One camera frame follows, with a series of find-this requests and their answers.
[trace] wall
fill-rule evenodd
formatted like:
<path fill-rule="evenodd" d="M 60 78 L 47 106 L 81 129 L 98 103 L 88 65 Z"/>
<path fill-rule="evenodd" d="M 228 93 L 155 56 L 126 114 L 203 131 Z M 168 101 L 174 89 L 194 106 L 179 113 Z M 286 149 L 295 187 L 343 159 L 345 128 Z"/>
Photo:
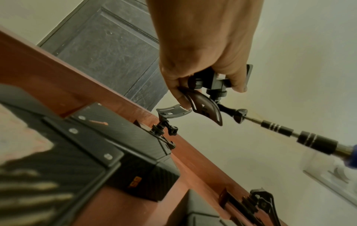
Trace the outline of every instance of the wall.
<path fill-rule="evenodd" d="M 0 0 L 0 25 L 37 44 L 83 0 Z"/>
<path fill-rule="evenodd" d="M 248 92 L 222 103 L 250 116 L 356 144 L 357 2 L 269 0 L 254 37 Z M 157 105 L 177 102 L 168 93 Z M 302 172 L 303 146 L 223 115 L 171 119 L 179 134 L 246 190 L 265 188 L 290 226 L 355 225 L 357 208 Z"/>

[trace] gray door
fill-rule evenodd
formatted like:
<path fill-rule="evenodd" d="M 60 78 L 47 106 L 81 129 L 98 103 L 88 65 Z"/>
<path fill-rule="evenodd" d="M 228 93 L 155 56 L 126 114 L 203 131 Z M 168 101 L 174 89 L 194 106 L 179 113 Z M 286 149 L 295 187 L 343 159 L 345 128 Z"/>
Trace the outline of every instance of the gray door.
<path fill-rule="evenodd" d="M 167 92 L 145 0 L 84 0 L 40 46 L 148 110 Z"/>

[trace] wooden table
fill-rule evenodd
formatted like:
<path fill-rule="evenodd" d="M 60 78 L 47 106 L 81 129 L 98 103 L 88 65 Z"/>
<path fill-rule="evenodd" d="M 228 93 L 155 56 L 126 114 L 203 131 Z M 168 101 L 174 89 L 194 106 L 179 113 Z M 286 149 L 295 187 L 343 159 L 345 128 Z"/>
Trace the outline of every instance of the wooden table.
<path fill-rule="evenodd" d="M 4 29 L 0 29 L 0 83 L 23 88 L 62 117 L 99 102 L 130 122 L 138 120 L 148 126 L 158 122 L 158 118 L 147 110 L 44 50 L 14 38 Z M 181 177 L 162 202 L 136 198 L 120 190 L 103 187 L 73 225 L 164 226 L 190 188 L 212 205 L 222 218 L 229 219 L 233 214 L 247 226 L 252 225 L 232 207 L 228 206 L 226 211 L 218 205 L 218 195 L 225 187 L 236 198 L 248 195 L 248 192 L 182 137 L 177 135 L 169 139 L 177 145 L 171 156 Z M 266 214 L 260 213 L 259 217 L 267 226 L 271 225 Z"/>

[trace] curved plate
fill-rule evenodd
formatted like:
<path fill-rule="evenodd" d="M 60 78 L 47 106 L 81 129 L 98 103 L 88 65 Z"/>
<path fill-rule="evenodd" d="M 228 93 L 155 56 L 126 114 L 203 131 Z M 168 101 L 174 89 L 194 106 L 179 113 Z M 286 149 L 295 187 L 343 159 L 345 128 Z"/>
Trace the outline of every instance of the curved plate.
<path fill-rule="evenodd" d="M 191 103 L 194 112 L 210 118 L 218 125 L 222 126 L 222 116 L 217 104 L 202 93 L 183 86 L 178 88 Z"/>
<path fill-rule="evenodd" d="M 180 104 L 177 104 L 169 108 L 157 108 L 156 111 L 163 118 L 178 118 L 191 113 L 192 109 L 186 110 Z"/>

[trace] skin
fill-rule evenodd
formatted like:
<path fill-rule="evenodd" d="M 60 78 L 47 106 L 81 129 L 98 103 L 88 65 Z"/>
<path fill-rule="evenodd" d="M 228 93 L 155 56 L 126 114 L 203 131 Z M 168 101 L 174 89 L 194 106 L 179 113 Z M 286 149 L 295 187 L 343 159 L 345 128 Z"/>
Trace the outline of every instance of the skin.
<path fill-rule="evenodd" d="M 263 0 L 147 0 L 160 41 L 160 70 L 172 95 L 190 75 L 212 66 L 245 92 L 246 64 Z"/>

